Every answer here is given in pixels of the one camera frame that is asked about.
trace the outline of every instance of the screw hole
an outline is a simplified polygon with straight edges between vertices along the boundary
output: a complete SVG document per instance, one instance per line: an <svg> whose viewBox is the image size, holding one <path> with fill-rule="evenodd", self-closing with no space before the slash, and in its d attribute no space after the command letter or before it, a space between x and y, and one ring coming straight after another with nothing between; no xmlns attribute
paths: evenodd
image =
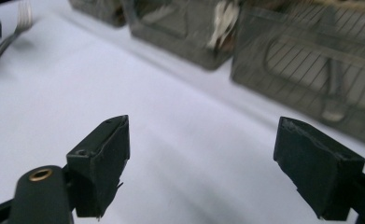
<svg viewBox="0 0 365 224"><path fill-rule="evenodd" d="M50 169L38 170L38 171L34 172L33 174L31 174L29 179L33 182L41 181L41 180L48 178L52 173L53 172Z"/></svg>
<svg viewBox="0 0 365 224"><path fill-rule="evenodd" d="M81 149L77 151L77 154L80 156L87 156L87 151L85 149Z"/></svg>

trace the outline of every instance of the wire rack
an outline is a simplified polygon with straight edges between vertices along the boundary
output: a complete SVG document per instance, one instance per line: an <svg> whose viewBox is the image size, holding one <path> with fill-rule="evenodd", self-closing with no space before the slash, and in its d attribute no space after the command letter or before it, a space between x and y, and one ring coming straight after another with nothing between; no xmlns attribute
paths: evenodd
<svg viewBox="0 0 365 224"><path fill-rule="evenodd" d="M244 10L232 78L365 141L365 11Z"/></svg>

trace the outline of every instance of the translucent container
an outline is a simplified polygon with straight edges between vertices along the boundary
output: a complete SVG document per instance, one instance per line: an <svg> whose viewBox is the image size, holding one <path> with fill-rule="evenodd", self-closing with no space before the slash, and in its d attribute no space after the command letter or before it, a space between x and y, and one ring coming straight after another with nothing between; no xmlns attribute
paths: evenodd
<svg viewBox="0 0 365 224"><path fill-rule="evenodd" d="M120 0L69 0L69 3L74 9L112 26L125 24Z"/></svg>
<svg viewBox="0 0 365 224"><path fill-rule="evenodd" d="M210 70L218 68L232 56L233 26L239 13L239 7L232 0L122 2L131 32L137 38ZM217 11L222 7L224 10L228 8L227 17L235 21L226 22L230 27L223 34L227 34L218 40Z"/></svg>
<svg viewBox="0 0 365 224"><path fill-rule="evenodd" d="M232 80L365 141L365 11L244 8Z"/></svg>

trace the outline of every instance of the white surface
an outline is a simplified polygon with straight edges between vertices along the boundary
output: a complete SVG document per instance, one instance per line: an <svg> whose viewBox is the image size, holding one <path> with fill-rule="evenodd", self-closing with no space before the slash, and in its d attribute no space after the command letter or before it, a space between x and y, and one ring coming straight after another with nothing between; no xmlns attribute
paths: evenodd
<svg viewBox="0 0 365 224"><path fill-rule="evenodd" d="M0 60L0 203L21 175L64 166L100 122L124 114L132 157L104 224L323 223L273 161L280 116L310 122L365 157L359 141L231 83L231 62L206 72L66 0L32 5L35 26ZM16 10L0 6L4 36ZM347 223L355 218L351 211Z"/></svg>

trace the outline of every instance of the metal utensil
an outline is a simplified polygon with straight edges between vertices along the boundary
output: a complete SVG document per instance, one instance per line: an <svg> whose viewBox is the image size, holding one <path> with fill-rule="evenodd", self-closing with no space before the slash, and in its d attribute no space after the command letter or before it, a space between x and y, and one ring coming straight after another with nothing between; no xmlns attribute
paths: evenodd
<svg viewBox="0 0 365 224"><path fill-rule="evenodd" d="M10 36L8 36L1 44L0 44L0 57L5 52L8 46L19 37L22 33L29 30L33 25L31 5L26 2L19 3L19 13L18 13L18 22L16 26L16 30Z"/></svg>

